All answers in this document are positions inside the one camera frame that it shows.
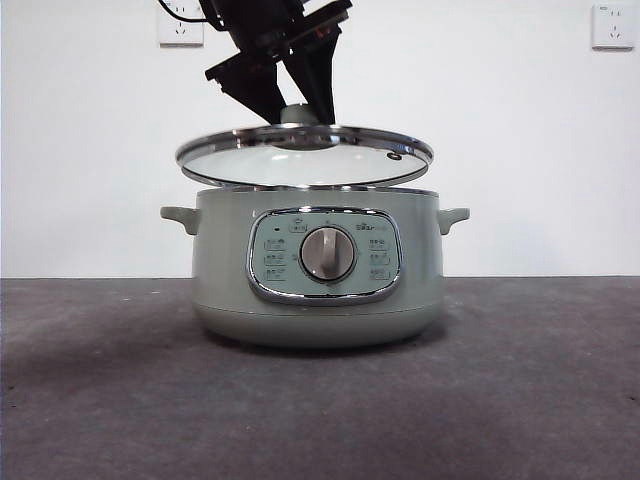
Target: wall outlet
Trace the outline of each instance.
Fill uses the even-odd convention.
[[[171,10],[185,18],[203,18],[198,0],[164,0]],[[161,47],[202,47],[204,24],[176,20],[157,6],[158,43]]]
[[[593,6],[593,48],[631,50],[635,47],[637,34],[635,5],[598,3]]]

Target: silver knob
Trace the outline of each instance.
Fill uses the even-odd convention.
[[[302,242],[302,264],[321,281],[337,280],[345,275],[351,269],[354,257],[351,239],[337,228],[319,228]]]

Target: chrome trim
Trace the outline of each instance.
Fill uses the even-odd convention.
[[[274,290],[261,283],[253,270],[253,252],[256,231],[258,225],[266,217],[270,215],[286,215],[295,213],[327,213],[327,212],[341,212],[345,213],[345,210],[349,210],[351,213],[358,213],[363,215],[377,215],[384,217],[388,220],[394,230],[396,238],[396,246],[398,248],[398,270],[395,277],[386,286],[365,293],[355,293],[348,295],[304,295],[298,293],[286,293]],[[398,224],[391,215],[382,210],[363,209],[358,207],[296,207],[296,208],[283,208],[276,210],[268,210],[260,215],[251,227],[251,233],[249,235],[249,245],[247,248],[247,262],[245,271],[249,284],[253,291],[260,297],[270,302],[285,303],[289,305],[303,305],[303,306],[320,306],[320,307],[337,307],[343,305],[361,305],[364,303],[378,302],[384,300],[397,288],[398,282],[404,272],[404,255],[402,252],[402,241],[400,240],[400,230]]]
[[[202,175],[193,170],[189,170],[187,164],[191,160],[210,153],[266,145],[291,149],[304,149],[309,147],[321,149],[335,145],[356,145],[369,148],[381,148],[402,155],[411,155],[424,162],[422,168],[409,172],[406,175],[340,185],[397,185],[421,177],[427,173],[429,165],[433,162],[433,149],[426,143],[413,137],[371,128],[343,127],[339,125],[305,125],[299,123],[285,123],[266,127],[231,130],[200,137],[180,147],[176,152],[176,161],[187,177],[207,185],[219,187],[254,185],[247,182],[231,181]]]
[[[440,195],[438,192],[432,192],[429,190],[419,190],[416,188],[404,188],[404,187],[373,187],[365,185],[305,185],[300,187],[262,187],[258,185],[253,186],[237,186],[227,187],[215,190],[201,190],[198,192],[198,196],[208,194],[208,192],[230,192],[230,193],[245,193],[245,192],[314,192],[314,191],[332,191],[332,192],[380,192],[380,193],[405,193],[414,195],[427,195],[430,197],[438,198]]]

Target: glass lid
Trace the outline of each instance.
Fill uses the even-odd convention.
[[[382,130],[287,123],[198,138],[176,158],[209,185],[388,186],[424,175],[433,150]]]

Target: white wall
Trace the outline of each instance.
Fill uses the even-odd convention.
[[[447,274],[640,275],[640,56],[591,51],[591,2],[354,3],[338,120],[435,148],[412,186],[473,215]],[[3,276],[188,276],[191,239],[158,210],[201,186],[173,152],[262,123],[204,80],[230,39],[160,49],[154,0],[2,8]]]

